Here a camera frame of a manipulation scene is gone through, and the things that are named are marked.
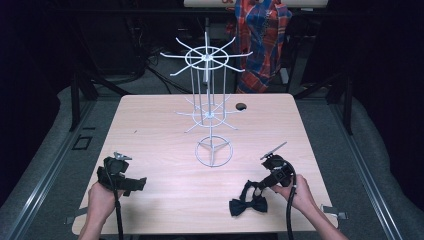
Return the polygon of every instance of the black bow tie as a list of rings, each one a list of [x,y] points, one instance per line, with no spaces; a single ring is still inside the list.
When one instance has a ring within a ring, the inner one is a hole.
[[[255,191],[253,191],[252,201],[246,202],[246,193],[247,193],[247,190],[250,187],[254,187],[255,190],[256,190],[256,188],[258,187],[258,183],[257,182],[251,182],[251,181],[248,180],[247,183],[244,185],[243,192],[240,195],[240,200],[233,199],[233,200],[230,201],[231,216],[240,215],[248,207],[251,207],[251,208],[253,208],[253,209],[255,209],[256,211],[259,211],[259,212],[267,212],[268,211],[268,204],[266,202],[266,199],[262,196],[262,192],[261,192],[260,195],[256,196]]]

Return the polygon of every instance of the white wire rack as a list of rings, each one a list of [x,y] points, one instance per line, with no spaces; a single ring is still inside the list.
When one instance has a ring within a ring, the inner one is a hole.
[[[177,76],[183,71],[190,69],[193,95],[191,100],[188,98],[186,98],[186,100],[193,105],[193,111],[191,113],[177,112],[177,114],[191,116],[193,118],[194,125],[186,130],[186,133],[190,132],[197,126],[209,128],[209,135],[201,139],[196,146],[196,158],[202,164],[209,167],[222,166],[230,161],[233,155],[233,148],[228,139],[222,136],[214,135],[213,128],[224,124],[236,130],[237,128],[226,123],[225,120],[228,114],[240,112],[229,112],[225,108],[225,103],[231,96],[226,96],[225,94],[227,68],[237,72],[243,72],[243,69],[237,69],[229,65],[230,58],[245,57],[251,53],[229,55],[224,49],[234,42],[234,38],[225,46],[220,48],[209,46],[207,32],[205,32],[205,45],[201,47],[191,48],[181,42],[178,38],[177,41],[188,49],[188,52],[184,56],[167,55],[161,53],[162,56],[168,58],[183,58],[187,63],[187,66],[183,67],[176,73],[170,74],[171,76]],[[224,70],[222,78],[223,92],[222,100],[221,102],[218,102],[215,99],[215,70],[220,68],[223,68]],[[205,94],[202,94],[200,90],[202,81],[207,86],[206,102],[204,102]],[[196,85],[198,87],[197,94],[195,93]],[[224,152],[224,154],[220,154],[219,158],[216,156],[218,151]]]

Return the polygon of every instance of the dark background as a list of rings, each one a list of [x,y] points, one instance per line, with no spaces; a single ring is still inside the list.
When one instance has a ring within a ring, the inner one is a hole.
[[[153,2],[138,1],[136,7],[164,6],[162,1],[157,1],[157,5]],[[179,8],[181,2],[169,1],[167,6]],[[2,1],[0,4],[3,155],[0,202],[3,204],[52,126],[60,106],[56,95],[70,85],[76,63],[93,72],[136,74],[140,71],[140,55],[146,49],[134,48],[131,34],[124,36],[130,23],[122,19],[107,23],[109,33],[98,29],[109,37],[90,38],[98,36],[92,21],[47,13],[45,9],[50,4],[45,1]],[[424,210],[421,96],[424,39],[419,34],[424,29],[420,6],[415,2],[395,5],[390,1],[345,1],[343,4],[336,1],[329,5],[329,10],[353,13],[372,10],[378,14],[323,18],[302,81],[323,81],[347,69],[354,82],[354,96],[367,109],[386,144],[393,175],[405,195]],[[147,27],[152,36],[144,37],[160,36],[164,44],[174,42],[167,39],[175,38],[175,24],[169,19],[151,22]],[[159,32],[158,26],[169,30]],[[106,46],[106,50],[110,50],[108,44],[117,46],[113,48],[125,54],[116,55],[114,59],[125,61],[94,61],[105,54],[98,48]]]

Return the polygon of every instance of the plaid shirt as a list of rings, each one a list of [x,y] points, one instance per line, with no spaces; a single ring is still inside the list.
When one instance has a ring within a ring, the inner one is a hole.
[[[268,88],[272,76],[280,70],[281,48],[286,26],[292,16],[287,6],[279,0],[237,0],[236,51],[253,52],[242,58],[245,69],[238,93],[261,93]]]

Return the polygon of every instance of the person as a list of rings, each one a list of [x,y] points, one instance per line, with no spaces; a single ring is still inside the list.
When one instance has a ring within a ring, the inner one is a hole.
[[[299,210],[324,240],[346,240],[348,239],[327,219],[325,214],[315,204],[315,200],[309,189],[308,182],[301,175],[296,175],[296,194],[293,198],[292,206]],[[272,186],[271,189],[281,194],[286,200],[290,195],[291,185],[281,187]],[[115,197],[112,191],[108,190],[100,183],[93,184],[88,192],[88,212],[86,222],[81,230],[79,240],[98,240],[103,224],[115,209]]]
[[[124,191],[119,190],[121,197]],[[94,183],[88,191],[87,218],[81,229],[79,240],[98,240],[106,219],[115,210],[115,196],[112,191],[101,185]]]
[[[308,182],[301,175],[296,175],[296,194],[293,198],[292,207],[299,210],[314,226],[320,237],[324,240],[345,240],[348,239],[328,220],[325,214],[315,204],[314,197],[309,189]],[[286,200],[290,196],[292,185],[281,187],[279,185],[272,186],[271,189],[281,194]]]

